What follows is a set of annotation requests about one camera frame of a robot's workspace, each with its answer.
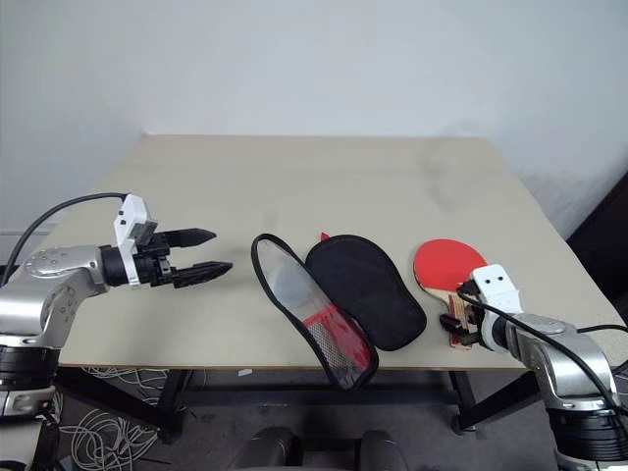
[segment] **beige tabletop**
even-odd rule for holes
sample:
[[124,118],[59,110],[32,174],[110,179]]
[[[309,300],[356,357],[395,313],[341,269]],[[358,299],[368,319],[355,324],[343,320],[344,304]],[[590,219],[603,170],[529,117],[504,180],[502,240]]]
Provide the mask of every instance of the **beige tabletop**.
[[[387,252],[428,327],[401,350],[380,352],[383,367],[520,367],[477,345],[448,346],[438,322],[445,306],[412,275],[417,247],[431,238],[462,240],[503,265],[529,312],[578,327],[621,322],[534,198],[481,139],[148,136],[94,188],[105,190],[142,196],[159,230],[218,234],[175,249],[175,266],[225,260],[234,267],[196,287],[113,288],[88,299],[62,351],[66,365],[318,366],[253,273],[250,244],[261,233],[282,238],[303,258],[321,232],[364,236]],[[118,205],[76,207],[43,245],[113,243]],[[628,357],[622,333],[593,336],[611,363]]]

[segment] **ping pong paddle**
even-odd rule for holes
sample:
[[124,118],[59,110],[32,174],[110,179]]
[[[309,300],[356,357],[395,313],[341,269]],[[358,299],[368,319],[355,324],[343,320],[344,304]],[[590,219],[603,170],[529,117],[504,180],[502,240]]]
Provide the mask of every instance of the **ping pong paddle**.
[[[456,290],[469,279],[473,270],[486,265],[484,257],[466,243],[435,238],[417,250],[414,277],[425,292],[447,304],[449,316],[459,320],[463,329],[473,333],[477,329],[468,322],[466,303],[458,297]],[[454,334],[449,336],[449,344],[454,348],[471,348],[470,345],[462,345]]]

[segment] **black table frame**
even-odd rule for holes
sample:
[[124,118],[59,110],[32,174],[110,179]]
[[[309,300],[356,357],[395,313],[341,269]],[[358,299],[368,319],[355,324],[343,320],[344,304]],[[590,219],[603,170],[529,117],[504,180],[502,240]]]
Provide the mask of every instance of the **black table frame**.
[[343,392],[331,385],[210,386],[189,391],[193,370],[170,370],[159,402],[152,406],[140,398],[95,378],[80,368],[61,367],[55,385],[64,394],[93,407],[158,429],[164,443],[174,442],[183,430],[182,406],[215,405],[349,405],[443,404],[456,405],[459,415],[451,427],[457,434],[516,412],[540,399],[534,373],[527,372],[476,402],[465,371],[449,371],[452,389],[409,384],[367,385]]

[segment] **gray chair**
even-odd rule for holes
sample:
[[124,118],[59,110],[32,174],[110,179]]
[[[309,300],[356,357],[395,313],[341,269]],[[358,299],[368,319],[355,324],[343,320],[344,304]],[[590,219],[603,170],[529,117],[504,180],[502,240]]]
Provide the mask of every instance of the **gray chair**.
[[[357,471],[408,471],[405,458],[393,438],[383,431],[370,430],[357,443]],[[300,451],[300,440],[286,427],[264,429],[237,453],[230,470],[323,471],[322,468],[292,466]]]

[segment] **transparent mesh pocket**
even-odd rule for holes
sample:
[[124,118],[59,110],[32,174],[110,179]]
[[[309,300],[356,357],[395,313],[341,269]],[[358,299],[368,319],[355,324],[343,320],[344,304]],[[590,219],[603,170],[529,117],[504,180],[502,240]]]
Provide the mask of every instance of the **transparent mesh pocket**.
[[309,333],[311,346],[324,358],[323,366],[335,383],[348,390],[372,373],[377,358],[359,326],[340,314],[284,242],[261,235],[253,241],[251,255],[266,294],[300,324],[302,334]]

